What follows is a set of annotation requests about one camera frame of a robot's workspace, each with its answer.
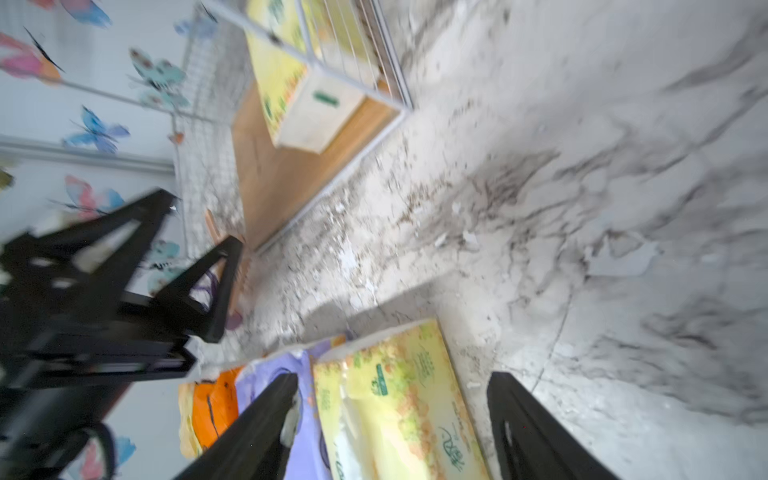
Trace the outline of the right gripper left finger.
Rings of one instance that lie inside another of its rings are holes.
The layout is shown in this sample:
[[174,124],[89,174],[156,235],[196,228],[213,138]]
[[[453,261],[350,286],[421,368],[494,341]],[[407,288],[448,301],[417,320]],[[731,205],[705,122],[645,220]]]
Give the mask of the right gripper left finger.
[[177,475],[183,480],[282,479],[290,447],[282,441],[294,410],[298,376],[282,374],[199,459]]

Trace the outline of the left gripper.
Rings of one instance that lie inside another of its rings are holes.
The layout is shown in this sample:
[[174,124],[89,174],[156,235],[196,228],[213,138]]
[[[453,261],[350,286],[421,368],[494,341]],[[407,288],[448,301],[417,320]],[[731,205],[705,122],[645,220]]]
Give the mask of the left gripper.
[[155,189],[67,228],[20,234],[1,256],[1,384],[45,389],[184,377],[184,334],[218,343],[243,243],[228,236],[157,292],[127,290],[176,197]]

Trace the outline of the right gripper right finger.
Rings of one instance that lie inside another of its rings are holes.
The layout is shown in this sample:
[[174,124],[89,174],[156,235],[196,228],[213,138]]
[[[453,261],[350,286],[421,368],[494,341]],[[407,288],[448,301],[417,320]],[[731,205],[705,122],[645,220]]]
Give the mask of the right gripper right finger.
[[486,394],[503,479],[617,479],[512,374],[494,371]]

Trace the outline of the orange tissue pack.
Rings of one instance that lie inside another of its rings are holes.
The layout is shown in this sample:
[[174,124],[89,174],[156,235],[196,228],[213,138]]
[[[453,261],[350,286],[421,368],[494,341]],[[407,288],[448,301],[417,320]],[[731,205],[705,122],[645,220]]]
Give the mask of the orange tissue pack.
[[241,370],[178,387],[180,451],[185,458],[201,456],[238,418],[235,380]]

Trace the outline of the purple tissue pack shelf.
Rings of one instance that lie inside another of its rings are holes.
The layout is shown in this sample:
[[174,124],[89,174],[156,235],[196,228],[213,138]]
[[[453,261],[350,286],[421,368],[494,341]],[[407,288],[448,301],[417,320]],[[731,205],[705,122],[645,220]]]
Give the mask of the purple tissue pack shelf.
[[298,377],[296,435],[290,450],[287,479],[330,479],[330,461],[316,406],[313,365],[329,350],[345,343],[345,334],[309,344],[285,347],[262,359],[249,362],[235,380],[238,409],[246,408],[282,374]]

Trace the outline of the green tissue pack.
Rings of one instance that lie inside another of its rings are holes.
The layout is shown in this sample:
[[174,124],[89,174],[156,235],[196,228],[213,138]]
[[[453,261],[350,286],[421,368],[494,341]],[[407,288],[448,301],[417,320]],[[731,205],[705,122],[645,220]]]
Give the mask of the green tissue pack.
[[488,478],[437,319],[335,347],[313,379],[334,478]]
[[340,80],[252,33],[246,35],[260,102],[272,143],[320,154],[365,98],[357,86],[383,80],[379,56],[351,1],[304,1],[315,58]]

